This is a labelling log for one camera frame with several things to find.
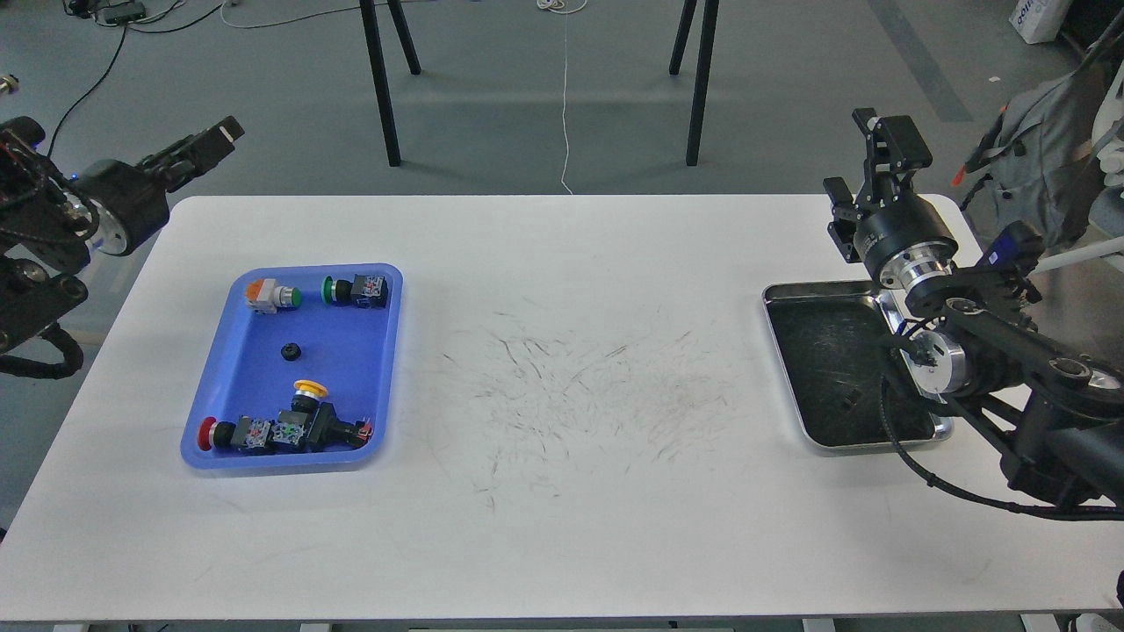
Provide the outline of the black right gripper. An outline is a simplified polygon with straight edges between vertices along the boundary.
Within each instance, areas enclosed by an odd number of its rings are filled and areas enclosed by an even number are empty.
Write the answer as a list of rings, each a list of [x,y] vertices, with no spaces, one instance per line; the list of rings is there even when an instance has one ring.
[[[908,115],[880,116],[874,108],[856,108],[852,119],[865,143],[856,204],[843,177],[823,180],[827,231],[840,255],[862,262],[876,285],[895,291],[945,276],[958,243],[934,205],[910,192],[915,173],[933,164],[921,130]]]

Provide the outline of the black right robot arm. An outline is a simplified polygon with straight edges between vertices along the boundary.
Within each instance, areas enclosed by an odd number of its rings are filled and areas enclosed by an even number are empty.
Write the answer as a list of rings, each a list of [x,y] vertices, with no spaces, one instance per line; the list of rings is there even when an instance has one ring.
[[[933,160],[914,120],[871,108],[852,116],[865,143],[864,181],[853,195],[842,177],[824,180],[828,235],[876,288],[901,291],[907,312],[878,341],[879,395],[895,389],[930,413],[966,419],[999,453],[1012,491],[1034,503],[987,499],[932,473],[904,451],[880,401],[904,464],[957,499],[1036,520],[1120,521],[1121,371],[1039,333],[1025,315],[1041,299],[1028,276],[1042,236],[1010,223],[977,264],[957,265],[948,225],[912,188]]]

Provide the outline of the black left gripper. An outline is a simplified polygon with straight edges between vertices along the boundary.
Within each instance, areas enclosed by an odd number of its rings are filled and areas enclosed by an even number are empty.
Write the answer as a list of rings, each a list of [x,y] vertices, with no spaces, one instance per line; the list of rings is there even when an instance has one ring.
[[[234,116],[174,141],[145,156],[140,168],[102,160],[78,177],[78,190],[96,204],[99,227],[96,249],[109,256],[132,255],[164,228],[171,217],[166,190],[180,190],[203,177],[235,148],[244,128]]]

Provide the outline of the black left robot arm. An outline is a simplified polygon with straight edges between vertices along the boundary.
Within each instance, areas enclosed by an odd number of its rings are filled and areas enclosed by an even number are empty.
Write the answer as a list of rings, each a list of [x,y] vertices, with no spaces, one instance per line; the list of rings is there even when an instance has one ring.
[[[67,177],[40,154],[40,124],[3,123],[1,177],[1,369],[63,379],[83,352],[60,319],[88,299],[80,272],[93,252],[128,256],[164,228],[167,196],[203,177],[235,148],[244,129],[228,116],[135,164],[102,160]]]

